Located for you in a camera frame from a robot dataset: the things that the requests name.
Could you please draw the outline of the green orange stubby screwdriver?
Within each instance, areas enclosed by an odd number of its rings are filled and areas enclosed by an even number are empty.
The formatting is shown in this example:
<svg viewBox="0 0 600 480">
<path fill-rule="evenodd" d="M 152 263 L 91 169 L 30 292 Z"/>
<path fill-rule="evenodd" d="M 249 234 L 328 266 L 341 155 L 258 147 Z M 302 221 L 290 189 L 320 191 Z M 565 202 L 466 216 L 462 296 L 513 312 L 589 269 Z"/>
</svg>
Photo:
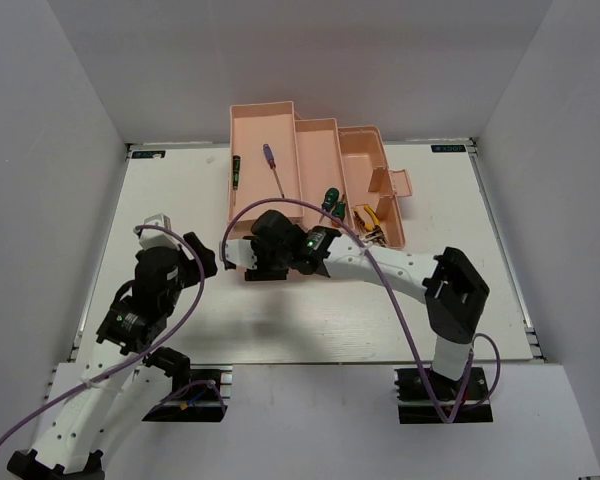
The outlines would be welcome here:
<svg viewBox="0 0 600 480">
<path fill-rule="evenodd" d="M 331 215 L 341 221 L 346 217 L 346 202 L 344 199 L 338 201 L 331 211 Z"/>
</svg>

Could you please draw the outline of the pink plastic toolbox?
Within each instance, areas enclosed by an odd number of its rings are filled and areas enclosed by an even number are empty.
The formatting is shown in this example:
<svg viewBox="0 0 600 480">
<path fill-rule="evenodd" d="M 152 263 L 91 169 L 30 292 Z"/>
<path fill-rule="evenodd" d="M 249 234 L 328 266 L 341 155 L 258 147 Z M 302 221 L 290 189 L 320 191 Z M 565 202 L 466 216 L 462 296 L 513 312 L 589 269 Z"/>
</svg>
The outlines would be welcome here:
<svg viewBox="0 0 600 480">
<path fill-rule="evenodd" d="M 369 204 L 380 220 L 389 248 L 406 244 L 399 198 L 412 193 L 409 175 L 390 169 L 375 126 L 341 127 L 333 118 L 303 119 L 292 102 L 234 105 L 230 109 L 228 218 L 233 239 L 249 235 L 267 208 L 277 209 L 304 229 L 331 226 L 317 212 L 325 192 L 336 187 L 346 202 L 345 223 L 358 235 L 353 209 Z M 285 198 L 267 164 L 263 145 L 271 147 Z M 241 157 L 236 204 L 232 192 L 232 156 Z M 262 199 L 270 200 L 268 206 Z"/>
</svg>

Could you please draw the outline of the thin green precision screwdriver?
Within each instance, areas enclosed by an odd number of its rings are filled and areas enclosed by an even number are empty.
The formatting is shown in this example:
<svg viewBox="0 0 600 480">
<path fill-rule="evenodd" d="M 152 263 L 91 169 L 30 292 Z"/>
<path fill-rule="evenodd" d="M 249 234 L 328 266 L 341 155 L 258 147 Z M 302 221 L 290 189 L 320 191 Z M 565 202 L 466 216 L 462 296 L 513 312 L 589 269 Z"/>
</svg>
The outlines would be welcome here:
<svg viewBox="0 0 600 480">
<path fill-rule="evenodd" d="M 239 189 L 241 157 L 239 155 L 232 156 L 232 198 L 233 204 L 237 201 L 237 192 Z"/>
</svg>

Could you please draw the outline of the blue red long screwdriver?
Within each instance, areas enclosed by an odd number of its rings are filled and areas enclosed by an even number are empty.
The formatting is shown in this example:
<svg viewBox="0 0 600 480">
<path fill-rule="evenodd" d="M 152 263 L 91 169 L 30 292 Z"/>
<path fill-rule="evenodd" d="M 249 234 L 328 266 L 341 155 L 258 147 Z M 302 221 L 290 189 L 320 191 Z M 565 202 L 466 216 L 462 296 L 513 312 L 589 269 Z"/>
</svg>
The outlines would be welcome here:
<svg viewBox="0 0 600 480">
<path fill-rule="evenodd" d="M 278 172 L 277 172 L 277 166 L 276 166 L 276 163 L 275 163 L 275 157 L 273 155 L 271 147 L 268 144 L 264 144 L 263 145 L 263 154 L 264 154 L 264 157 L 265 157 L 265 160 L 266 160 L 267 164 L 269 165 L 269 168 L 271 169 L 271 171 L 272 171 L 272 173 L 274 175 L 274 179 L 276 181 L 276 184 L 277 184 L 277 187 L 278 187 L 278 190 L 279 190 L 279 193 L 280 193 L 280 197 L 281 198 L 285 198 L 283 187 L 282 187 L 282 184 L 281 184 Z"/>
</svg>

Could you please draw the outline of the yellow needle-nose pliers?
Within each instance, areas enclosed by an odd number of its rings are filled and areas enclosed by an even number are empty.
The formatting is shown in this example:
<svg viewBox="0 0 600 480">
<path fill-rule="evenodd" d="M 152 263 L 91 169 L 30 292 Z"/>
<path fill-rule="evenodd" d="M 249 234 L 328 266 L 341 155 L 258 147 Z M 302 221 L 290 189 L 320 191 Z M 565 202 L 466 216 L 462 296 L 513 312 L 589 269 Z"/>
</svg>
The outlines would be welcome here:
<svg viewBox="0 0 600 480">
<path fill-rule="evenodd" d="M 364 204 L 362 209 L 367 215 L 367 218 L 364 218 L 358 207 L 353 209 L 354 220 L 358 227 L 358 230 L 361 233 L 371 233 L 375 231 L 379 231 L 381 229 L 380 220 L 376 216 L 374 210 L 370 207 L 369 204 Z"/>
</svg>

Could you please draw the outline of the yellow combination pliers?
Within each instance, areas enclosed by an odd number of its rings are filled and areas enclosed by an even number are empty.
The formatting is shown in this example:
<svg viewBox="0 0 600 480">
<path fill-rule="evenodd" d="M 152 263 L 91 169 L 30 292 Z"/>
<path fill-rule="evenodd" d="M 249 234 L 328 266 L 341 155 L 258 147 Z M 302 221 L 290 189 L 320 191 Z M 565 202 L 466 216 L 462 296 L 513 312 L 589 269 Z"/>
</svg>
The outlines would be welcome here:
<svg viewBox="0 0 600 480">
<path fill-rule="evenodd" d="M 378 225 L 374 226 L 370 231 L 360 234 L 359 239 L 365 243 L 371 243 L 380 247 L 388 246 L 385 234 Z"/>
</svg>

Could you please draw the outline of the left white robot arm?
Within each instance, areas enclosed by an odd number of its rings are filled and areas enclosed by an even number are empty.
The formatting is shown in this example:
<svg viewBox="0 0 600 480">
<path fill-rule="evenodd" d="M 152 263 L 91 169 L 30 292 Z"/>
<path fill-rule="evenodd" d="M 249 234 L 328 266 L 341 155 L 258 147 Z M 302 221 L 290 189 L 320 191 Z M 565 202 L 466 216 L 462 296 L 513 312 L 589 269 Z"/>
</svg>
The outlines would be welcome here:
<svg viewBox="0 0 600 480">
<path fill-rule="evenodd" d="M 59 400 L 52 425 L 7 469 L 19 479 L 102 479 L 107 463 L 158 401 L 191 387 L 187 356 L 165 346 L 183 290 L 217 273 L 214 252 L 192 232 L 157 224 L 137 231 L 132 279 L 116 291 L 78 385 Z"/>
</svg>

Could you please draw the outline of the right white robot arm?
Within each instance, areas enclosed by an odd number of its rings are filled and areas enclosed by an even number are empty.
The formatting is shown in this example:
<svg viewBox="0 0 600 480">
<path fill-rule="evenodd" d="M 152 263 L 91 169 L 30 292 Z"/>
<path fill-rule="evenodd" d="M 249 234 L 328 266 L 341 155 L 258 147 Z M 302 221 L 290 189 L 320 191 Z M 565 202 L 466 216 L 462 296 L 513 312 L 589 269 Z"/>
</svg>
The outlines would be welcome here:
<svg viewBox="0 0 600 480">
<path fill-rule="evenodd" d="M 431 384 L 452 399 L 468 385 L 465 370 L 471 344 L 490 289 L 463 251 L 412 255 L 378 245 L 362 247 L 330 227 L 309 231 L 277 210 L 268 210 L 251 227 L 256 280 L 284 279 L 290 270 L 336 280 L 389 285 L 424 304 L 436 335 Z"/>
</svg>

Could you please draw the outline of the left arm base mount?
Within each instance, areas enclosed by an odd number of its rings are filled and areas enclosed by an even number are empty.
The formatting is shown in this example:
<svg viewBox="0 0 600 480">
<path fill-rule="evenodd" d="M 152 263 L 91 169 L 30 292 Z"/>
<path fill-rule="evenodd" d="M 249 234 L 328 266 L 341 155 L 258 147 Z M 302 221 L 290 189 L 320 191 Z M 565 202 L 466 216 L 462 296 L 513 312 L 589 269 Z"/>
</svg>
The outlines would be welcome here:
<svg viewBox="0 0 600 480">
<path fill-rule="evenodd" d="M 233 367 L 193 366 L 173 387 L 174 395 L 143 418 L 153 423 L 220 423 L 228 410 Z"/>
</svg>

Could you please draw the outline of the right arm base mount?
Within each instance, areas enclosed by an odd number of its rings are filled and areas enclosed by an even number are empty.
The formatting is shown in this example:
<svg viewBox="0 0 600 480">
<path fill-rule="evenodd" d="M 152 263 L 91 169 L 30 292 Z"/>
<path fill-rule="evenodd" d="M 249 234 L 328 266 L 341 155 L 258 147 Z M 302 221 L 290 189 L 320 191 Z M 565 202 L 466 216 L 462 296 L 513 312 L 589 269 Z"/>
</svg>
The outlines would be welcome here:
<svg viewBox="0 0 600 480">
<path fill-rule="evenodd" d="M 436 398 L 441 403 L 442 410 L 449 416 L 452 412 L 461 382 L 450 382 L 436 374 L 428 374 Z M 399 368 L 395 370 L 395 381 L 398 404 L 398 418 L 403 425 L 441 424 L 437 411 L 425 389 L 418 370 Z M 469 382 L 466 387 L 463 403 L 455 423 L 492 423 L 491 405 L 485 399 L 488 393 L 487 379 L 481 367 L 471 369 Z"/>
</svg>

